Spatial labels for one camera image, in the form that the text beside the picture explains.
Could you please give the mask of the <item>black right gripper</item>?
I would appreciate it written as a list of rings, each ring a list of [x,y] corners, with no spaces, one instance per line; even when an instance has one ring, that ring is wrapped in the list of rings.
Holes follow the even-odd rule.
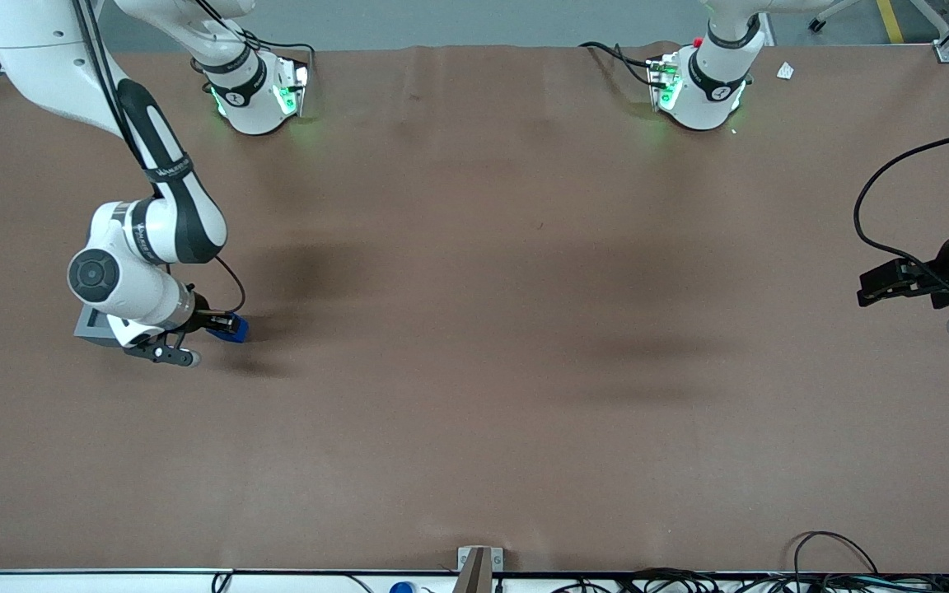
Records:
[[[232,311],[212,311],[208,308],[207,299],[193,299],[192,307],[189,308],[188,318],[185,320],[185,333],[194,333],[194,331],[203,329],[208,334],[216,338],[236,338],[237,333],[230,328],[206,328],[208,320],[234,320],[240,318],[236,312]]]

